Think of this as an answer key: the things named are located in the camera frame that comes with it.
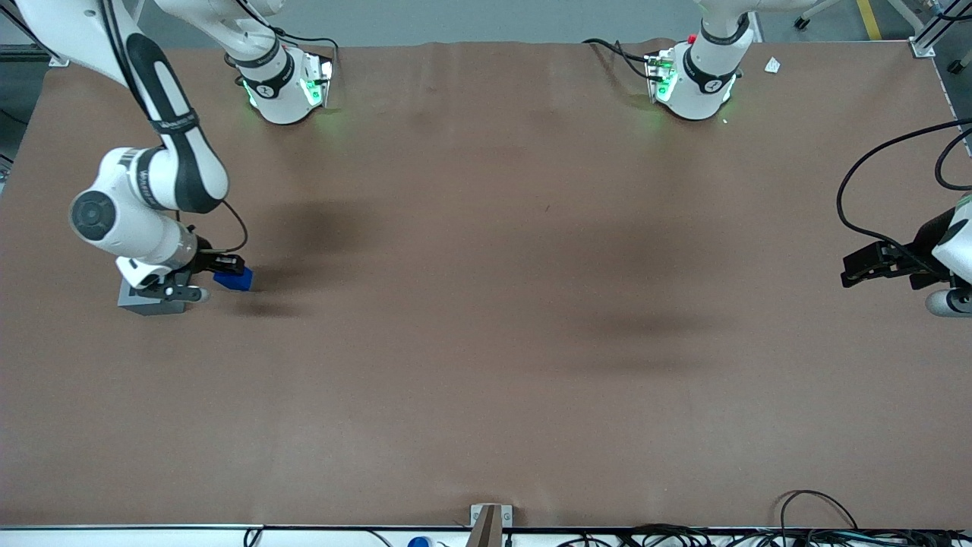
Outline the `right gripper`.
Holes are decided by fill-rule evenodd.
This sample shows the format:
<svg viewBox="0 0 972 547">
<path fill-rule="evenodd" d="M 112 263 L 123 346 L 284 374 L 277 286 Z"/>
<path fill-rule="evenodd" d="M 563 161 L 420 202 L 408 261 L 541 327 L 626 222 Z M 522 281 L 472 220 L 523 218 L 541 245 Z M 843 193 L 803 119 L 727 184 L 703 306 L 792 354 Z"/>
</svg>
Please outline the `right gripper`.
<svg viewBox="0 0 972 547">
<path fill-rule="evenodd" d="M 138 290 L 173 283 L 209 283 L 215 274 L 239 277 L 246 271 L 245 260 L 237 254 L 206 254 L 214 248 L 207 239 L 194 233 L 166 236 L 157 249 L 138 257 L 118 257 L 115 266 L 129 287 Z M 204 268 L 199 270 L 201 261 Z"/>
</svg>

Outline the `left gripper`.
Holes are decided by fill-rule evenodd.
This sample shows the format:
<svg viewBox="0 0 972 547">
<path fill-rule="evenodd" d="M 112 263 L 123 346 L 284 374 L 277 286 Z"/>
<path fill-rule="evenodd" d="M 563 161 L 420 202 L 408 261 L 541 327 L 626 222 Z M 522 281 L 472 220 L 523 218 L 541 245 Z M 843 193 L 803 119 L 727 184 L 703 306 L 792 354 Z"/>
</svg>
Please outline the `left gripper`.
<svg viewBox="0 0 972 547">
<path fill-rule="evenodd" d="M 914 236 L 914 249 L 928 269 L 961 276 L 961 218 L 952 207 L 923 223 Z M 841 286 L 851 288 L 875 278 L 910 276 L 910 289 L 922 290 L 943 281 L 929 271 L 916 273 L 916 262 L 894 245 L 871 242 L 843 260 Z"/>
</svg>

